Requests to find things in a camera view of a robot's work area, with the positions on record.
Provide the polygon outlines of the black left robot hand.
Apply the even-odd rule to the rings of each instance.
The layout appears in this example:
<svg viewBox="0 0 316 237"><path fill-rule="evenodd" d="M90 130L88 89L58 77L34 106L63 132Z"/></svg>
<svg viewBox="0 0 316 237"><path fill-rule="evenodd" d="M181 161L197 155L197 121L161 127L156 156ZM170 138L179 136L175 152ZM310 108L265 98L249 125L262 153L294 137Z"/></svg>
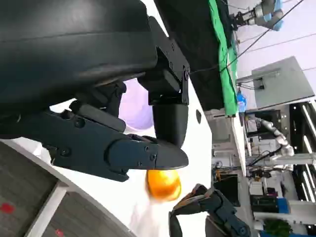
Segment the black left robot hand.
<svg viewBox="0 0 316 237"><path fill-rule="evenodd" d="M54 166L124 182L188 165L190 66L139 0L3 0L0 136L49 150ZM148 91L155 137L125 134L125 82Z"/></svg>

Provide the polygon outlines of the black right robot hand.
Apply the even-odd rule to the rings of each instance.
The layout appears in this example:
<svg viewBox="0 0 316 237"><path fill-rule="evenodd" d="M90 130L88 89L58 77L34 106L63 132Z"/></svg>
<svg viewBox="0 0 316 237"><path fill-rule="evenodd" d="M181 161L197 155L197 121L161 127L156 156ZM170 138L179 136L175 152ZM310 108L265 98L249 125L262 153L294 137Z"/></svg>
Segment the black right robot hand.
<svg viewBox="0 0 316 237"><path fill-rule="evenodd" d="M207 189L196 184L190 193L182 198L169 212L169 235L182 237L179 215L192 215L206 212L205 237L249 237L250 227L236 216L237 210L217 189Z"/></svg>

